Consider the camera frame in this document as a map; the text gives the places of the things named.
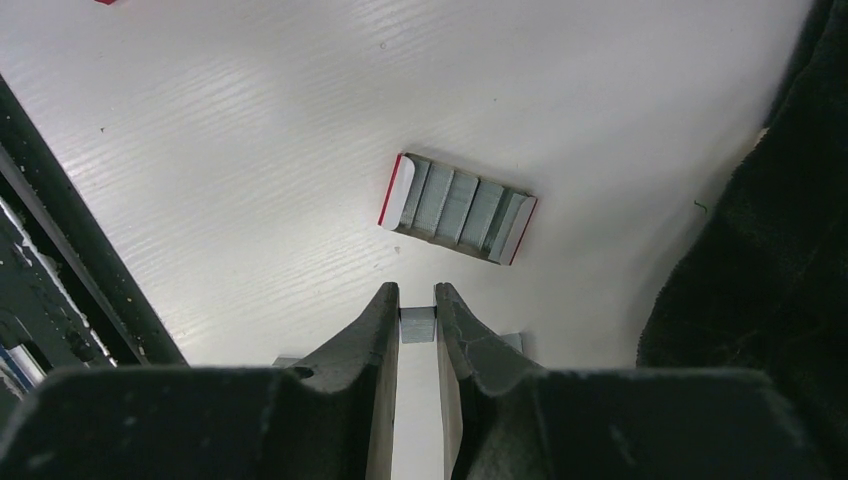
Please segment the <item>box of staples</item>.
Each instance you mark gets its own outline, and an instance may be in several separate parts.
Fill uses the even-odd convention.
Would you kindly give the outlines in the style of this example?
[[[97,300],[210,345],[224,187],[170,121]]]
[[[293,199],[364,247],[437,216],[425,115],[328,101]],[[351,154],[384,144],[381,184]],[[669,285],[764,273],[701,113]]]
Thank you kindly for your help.
[[[529,192],[434,159],[397,155],[378,218],[388,231],[509,266],[538,205]]]

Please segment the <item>grey staple strip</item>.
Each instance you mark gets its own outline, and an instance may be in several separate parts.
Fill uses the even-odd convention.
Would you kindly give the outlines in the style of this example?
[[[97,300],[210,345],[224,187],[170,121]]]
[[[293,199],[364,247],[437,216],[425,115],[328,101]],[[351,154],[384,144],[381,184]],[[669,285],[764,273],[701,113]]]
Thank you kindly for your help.
[[[294,366],[299,361],[300,361],[300,358],[280,356],[280,357],[277,357],[274,360],[274,362],[272,363],[272,366],[276,367],[276,368],[285,369],[285,368],[289,368],[289,367]]]
[[[430,343],[436,335],[436,308],[409,307],[400,309],[400,340],[403,344]]]
[[[519,353],[524,353],[524,341],[520,333],[504,334],[500,338]]]

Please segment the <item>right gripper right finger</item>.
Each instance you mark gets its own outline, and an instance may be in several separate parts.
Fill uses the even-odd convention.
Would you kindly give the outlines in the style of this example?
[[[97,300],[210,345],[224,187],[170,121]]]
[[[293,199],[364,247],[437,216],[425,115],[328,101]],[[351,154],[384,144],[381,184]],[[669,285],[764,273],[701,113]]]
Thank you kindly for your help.
[[[551,370],[434,288],[449,479],[825,479],[791,403],[744,369]]]

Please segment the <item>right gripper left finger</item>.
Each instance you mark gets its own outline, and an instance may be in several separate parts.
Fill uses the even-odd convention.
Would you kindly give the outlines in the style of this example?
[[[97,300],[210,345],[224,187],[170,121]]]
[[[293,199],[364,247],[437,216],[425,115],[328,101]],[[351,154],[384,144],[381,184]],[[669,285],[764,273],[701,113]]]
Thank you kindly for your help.
[[[387,479],[399,288],[291,366],[49,375],[1,439],[5,479]]]

